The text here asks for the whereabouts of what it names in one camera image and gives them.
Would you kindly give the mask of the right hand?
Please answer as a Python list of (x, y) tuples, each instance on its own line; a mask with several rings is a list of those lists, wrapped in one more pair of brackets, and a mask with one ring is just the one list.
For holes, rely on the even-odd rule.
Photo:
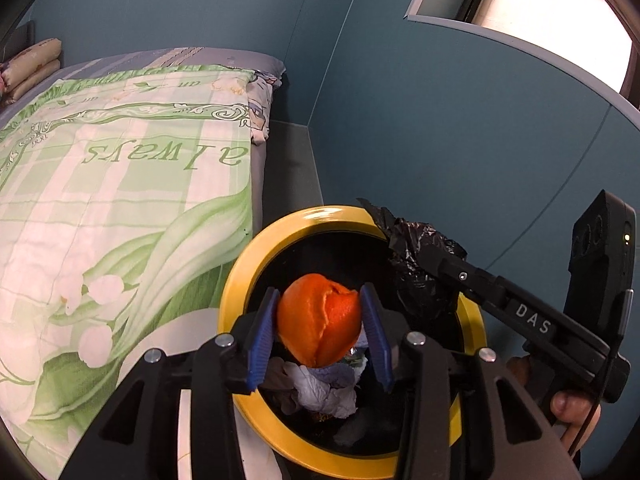
[(586, 394), (560, 391), (552, 396), (549, 406), (553, 416), (564, 427), (561, 443), (574, 458), (596, 429), (601, 405), (594, 405)]

